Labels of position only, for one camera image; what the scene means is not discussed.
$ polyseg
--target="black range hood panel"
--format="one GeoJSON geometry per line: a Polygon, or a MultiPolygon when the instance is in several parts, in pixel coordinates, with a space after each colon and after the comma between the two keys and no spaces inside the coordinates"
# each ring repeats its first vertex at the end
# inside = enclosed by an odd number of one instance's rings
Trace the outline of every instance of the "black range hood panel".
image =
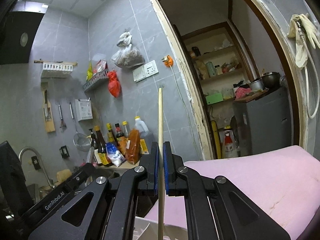
{"type": "Polygon", "coordinates": [[[33,40],[46,13],[43,3],[18,2],[4,19],[0,65],[28,63],[33,40]]]}

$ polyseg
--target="metal bolt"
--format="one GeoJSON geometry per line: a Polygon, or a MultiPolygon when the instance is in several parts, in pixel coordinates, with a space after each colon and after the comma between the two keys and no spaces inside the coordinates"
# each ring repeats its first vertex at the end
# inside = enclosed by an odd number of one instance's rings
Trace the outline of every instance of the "metal bolt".
{"type": "Polygon", "coordinates": [[[105,178],[105,177],[98,177],[97,179],[96,179],[96,183],[98,183],[98,184],[103,184],[103,183],[105,183],[107,181],[107,179],[105,178]]]}
{"type": "Polygon", "coordinates": [[[137,167],[134,168],[134,171],[137,172],[137,173],[141,173],[141,172],[144,171],[144,167],[142,167],[142,166],[137,166],[137,167]]]}
{"type": "Polygon", "coordinates": [[[181,173],[186,173],[188,171],[188,168],[186,166],[181,166],[178,168],[178,171],[181,173]]]}
{"type": "Polygon", "coordinates": [[[225,183],[225,182],[227,181],[227,179],[226,179],[225,177],[223,177],[223,176],[218,176],[218,177],[216,178],[216,180],[217,180],[217,182],[220,183],[220,184],[223,184],[223,183],[225,183]]]}

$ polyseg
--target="peeling paint door frame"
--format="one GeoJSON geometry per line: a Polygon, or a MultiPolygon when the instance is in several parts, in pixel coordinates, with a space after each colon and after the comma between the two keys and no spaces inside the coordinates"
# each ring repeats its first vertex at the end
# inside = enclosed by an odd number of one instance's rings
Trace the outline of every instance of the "peeling paint door frame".
{"type": "MultiPolygon", "coordinates": [[[[182,52],[182,48],[178,42],[178,39],[173,31],[171,23],[169,22],[165,12],[163,11],[158,0],[150,0],[152,7],[162,25],[164,34],[166,35],[168,42],[171,46],[173,56],[178,61],[178,66],[182,75],[182,79],[185,84],[185,88],[189,95],[191,106],[193,109],[194,120],[198,129],[200,137],[200,145],[206,160],[213,159],[213,153],[210,146],[208,127],[203,122],[204,111],[200,104],[200,95],[197,92],[195,81],[192,78],[190,69],[187,64],[187,60],[182,52]]],[[[245,0],[251,7],[254,13],[264,25],[268,32],[274,46],[278,52],[280,58],[283,59],[285,74],[289,83],[289,92],[292,101],[293,118],[294,118],[294,130],[296,141],[295,143],[306,149],[307,146],[307,131],[308,131],[308,119],[306,115],[306,108],[303,104],[301,87],[299,83],[298,73],[295,67],[294,55],[291,53],[288,44],[286,43],[286,37],[282,33],[280,27],[277,25],[276,20],[273,18],[271,12],[267,6],[261,0],[245,0]]]]}

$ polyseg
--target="pink table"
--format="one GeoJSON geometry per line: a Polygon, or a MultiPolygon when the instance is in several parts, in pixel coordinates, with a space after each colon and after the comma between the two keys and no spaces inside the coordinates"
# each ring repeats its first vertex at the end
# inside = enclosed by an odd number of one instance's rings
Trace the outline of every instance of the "pink table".
{"type": "MultiPolygon", "coordinates": [[[[246,157],[185,162],[227,177],[296,240],[320,206],[320,162],[299,146],[246,157]]],[[[158,202],[145,218],[158,220],[158,202]]],[[[165,198],[164,223],[187,228],[183,197],[165,198]]]]}

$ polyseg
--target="faucet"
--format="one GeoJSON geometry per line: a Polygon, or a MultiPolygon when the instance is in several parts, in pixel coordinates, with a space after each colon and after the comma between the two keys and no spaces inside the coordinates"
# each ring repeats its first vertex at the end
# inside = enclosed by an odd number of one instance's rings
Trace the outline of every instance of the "faucet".
{"type": "Polygon", "coordinates": [[[26,151],[32,151],[32,152],[34,152],[34,153],[36,154],[36,156],[37,156],[37,158],[38,158],[38,161],[39,161],[39,164],[40,164],[40,167],[41,167],[41,169],[42,169],[42,171],[43,171],[43,173],[44,173],[44,175],[45,175],[45,178],[47,179],[47,182],[48,182],[50,188],[51,188],[51,189],[54,189],[56,186],[53,184],[53,179],[50,179],[50,178],[49,178],[48,173],[47,173],[47,171],[46,171],[46,169],[45,169],[45,167],[44,167],[44,163],[43,163],[43,161],[42,161],[41,155],[40,155],[40,153],[38,153],[38,151],[37,151],[36,149],[34,149],[34,148],[32,148],[32,147],[29,147],[29,146],[24,147],[24,148],[20,151],[20,153],[19,153],[19,161],[22,163],[22,155],[23,155],[26,151]]]}

